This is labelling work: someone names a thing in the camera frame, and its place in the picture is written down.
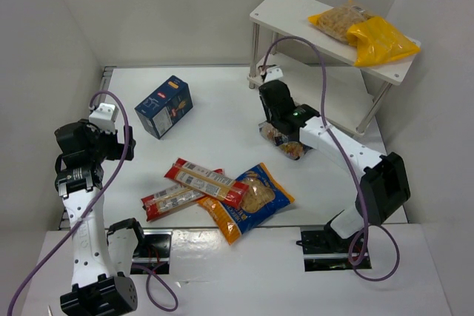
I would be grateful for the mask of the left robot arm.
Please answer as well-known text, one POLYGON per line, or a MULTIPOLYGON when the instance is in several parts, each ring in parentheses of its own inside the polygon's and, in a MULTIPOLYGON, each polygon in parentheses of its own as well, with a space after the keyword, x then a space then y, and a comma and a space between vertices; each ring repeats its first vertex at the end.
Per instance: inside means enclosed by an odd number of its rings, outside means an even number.
POLYGON ((60 127, 55 137, 61 149, 55 185, 73 232, 74 258, 71 290, 60 297, 61 310, 66 315, 134 312, 138 296, 130 267, 142 231, 134 218, 115 223, 111 228, 118 244, 108 246, 101 165, 133 160, 136 142, 130 138, 120 144, 115 128, 103 130, 86 119, 60 127))

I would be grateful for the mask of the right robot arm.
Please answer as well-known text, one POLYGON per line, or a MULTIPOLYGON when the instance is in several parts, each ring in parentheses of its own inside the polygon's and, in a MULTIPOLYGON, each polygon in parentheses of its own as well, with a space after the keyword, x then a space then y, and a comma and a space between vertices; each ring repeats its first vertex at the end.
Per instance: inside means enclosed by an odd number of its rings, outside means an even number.
POLYGON ((370 149, 351 138, 325 117, 321 109, 296 105, 288 86, 273 80, 258 89, 267 121, 285 135, 318 150, 349 172, 357 192, 353 205, 329 223, 341 239, 348 239, 368 225, 380 226, 411 196, 402 157, 370 149))

